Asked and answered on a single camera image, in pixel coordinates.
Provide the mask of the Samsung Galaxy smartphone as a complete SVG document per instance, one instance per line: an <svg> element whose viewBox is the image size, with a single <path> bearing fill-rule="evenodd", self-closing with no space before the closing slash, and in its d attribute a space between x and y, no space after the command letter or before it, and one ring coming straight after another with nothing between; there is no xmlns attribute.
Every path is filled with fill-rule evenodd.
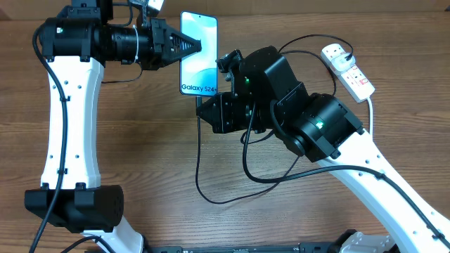
<svg viewBox="0 0 450 253"><path fill-rule="evenodd" d="M218 20L214 16L183 11L181 32L201 42L201 51L180 62L180 92L213 96L218 89Z"/></svg>

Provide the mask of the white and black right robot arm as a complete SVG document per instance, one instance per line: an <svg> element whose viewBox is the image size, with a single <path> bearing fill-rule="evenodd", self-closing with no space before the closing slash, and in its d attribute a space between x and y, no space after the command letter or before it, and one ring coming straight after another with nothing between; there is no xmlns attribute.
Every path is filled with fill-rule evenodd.
<svg viewBox="0 0 450 253"><path fill-rule="evenodd" d="M400 252L448 252L449 220L385 159L359 118L336 97L308 93L273 46L217 60L231 90L197 109L216 134L272 130L286 148L317 164L299 178L329 173L348 187Z"/></svg>

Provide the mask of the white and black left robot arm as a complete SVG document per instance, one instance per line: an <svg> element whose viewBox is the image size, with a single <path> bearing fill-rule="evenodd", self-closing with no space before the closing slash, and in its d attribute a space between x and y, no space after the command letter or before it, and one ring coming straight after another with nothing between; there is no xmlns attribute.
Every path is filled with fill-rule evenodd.
<svg viewBox="0 0 450 253"><path fill-rule="evenodd" d="M112 1L73 1L32 37L49 76L50 120L40 185L25 192L25 207L43 225L66 228L104 252L150 251L124 217L121 186L101 183L96 125L105 64L158 70L201 50L198 40L158 17L161 0L127 5L139 10L135 25L113 24Z"/></svg>

